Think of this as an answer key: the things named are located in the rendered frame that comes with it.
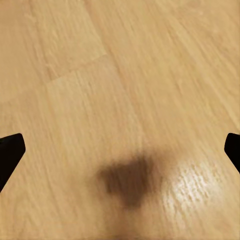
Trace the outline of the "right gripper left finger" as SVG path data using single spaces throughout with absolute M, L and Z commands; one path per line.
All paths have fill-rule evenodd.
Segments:
M 0 193 L 25 152 L 22 133 L 0 138 Z

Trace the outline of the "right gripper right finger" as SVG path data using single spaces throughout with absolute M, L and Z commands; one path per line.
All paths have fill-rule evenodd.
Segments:
M 240 173 L 240 134 L 231 132 L 227 135 L 224 151 Z

